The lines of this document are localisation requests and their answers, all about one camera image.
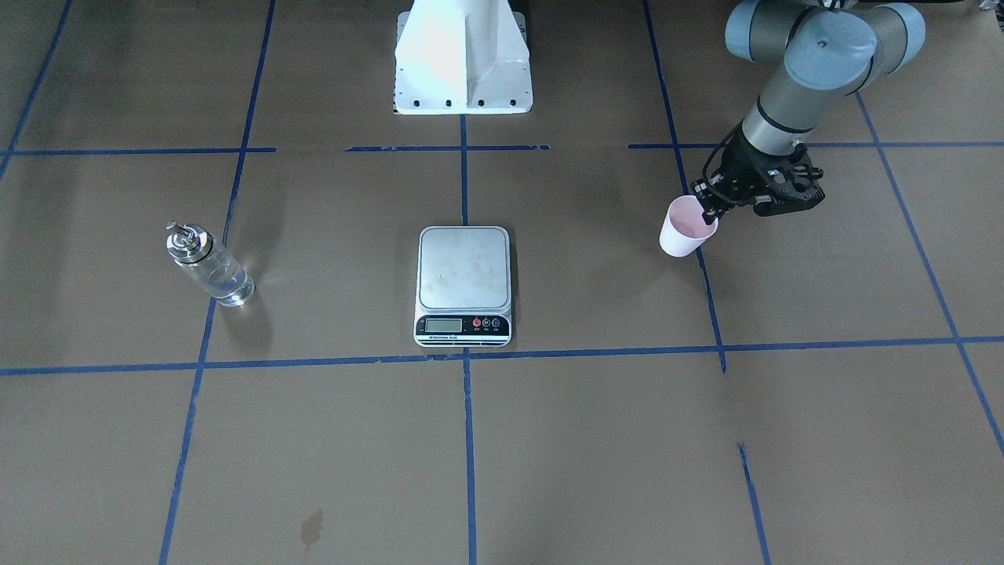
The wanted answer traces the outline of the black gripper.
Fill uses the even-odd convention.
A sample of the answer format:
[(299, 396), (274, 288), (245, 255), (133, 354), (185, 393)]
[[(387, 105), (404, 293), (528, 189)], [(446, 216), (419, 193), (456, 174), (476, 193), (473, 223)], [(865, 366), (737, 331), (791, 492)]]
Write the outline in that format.
[(710, 183), (698, 179), (689, 186), (705, 224), (737, 207), (750, 206), (757, 216), (767, 217), (807, 211), (825, 200), (819, 184), (824, 171), (813, 165), (804, 143), (775, 156), (756, 149), (742, 126), (734, 126), (715, 149), (724, 153)]

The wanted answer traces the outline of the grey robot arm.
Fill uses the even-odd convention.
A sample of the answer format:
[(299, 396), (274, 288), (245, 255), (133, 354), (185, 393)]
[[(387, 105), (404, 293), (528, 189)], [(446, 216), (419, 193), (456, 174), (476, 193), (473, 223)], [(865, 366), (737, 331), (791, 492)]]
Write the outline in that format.
[(824, 172), (806, 139), (840, 100), (899, 71), (925, 41), (924, 16), (903, 2), (871, 9), (844, 1), (740, 3), (726, 23), (728, 50), (776, 70), (691, 185), (703, 221), (737, 207), (776, 216), (824, 201)]

